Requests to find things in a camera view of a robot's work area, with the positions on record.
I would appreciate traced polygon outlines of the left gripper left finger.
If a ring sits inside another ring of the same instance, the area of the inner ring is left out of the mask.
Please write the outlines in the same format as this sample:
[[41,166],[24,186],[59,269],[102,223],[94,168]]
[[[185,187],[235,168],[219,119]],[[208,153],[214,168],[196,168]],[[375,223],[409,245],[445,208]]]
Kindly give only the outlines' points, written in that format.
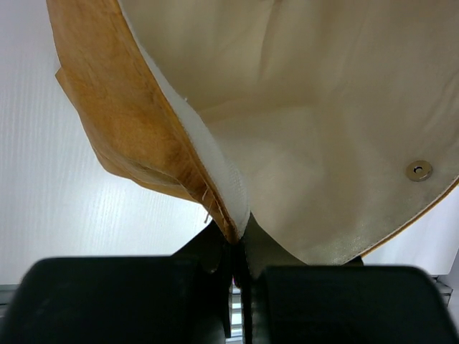
[[231,247],[211,221],[172,255],[196,264],[187,312],[188,339],[226,339],[230,336]]

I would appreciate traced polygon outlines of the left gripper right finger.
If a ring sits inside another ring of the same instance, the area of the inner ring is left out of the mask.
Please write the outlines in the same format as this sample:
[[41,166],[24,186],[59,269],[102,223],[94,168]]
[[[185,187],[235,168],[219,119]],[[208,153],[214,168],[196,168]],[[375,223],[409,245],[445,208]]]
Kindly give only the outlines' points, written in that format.
[[363,343],[352,291],[338,266],[308,266],[251,216],[240,240],[240,287],[246,343]]

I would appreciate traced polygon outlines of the tan canvas tote bag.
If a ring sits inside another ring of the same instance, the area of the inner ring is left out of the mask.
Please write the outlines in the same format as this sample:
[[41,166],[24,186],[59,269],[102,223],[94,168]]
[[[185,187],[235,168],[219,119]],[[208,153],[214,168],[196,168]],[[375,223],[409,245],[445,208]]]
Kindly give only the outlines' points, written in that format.
[[105,170],[343,264],[458,185],[456,1],[48,1]]

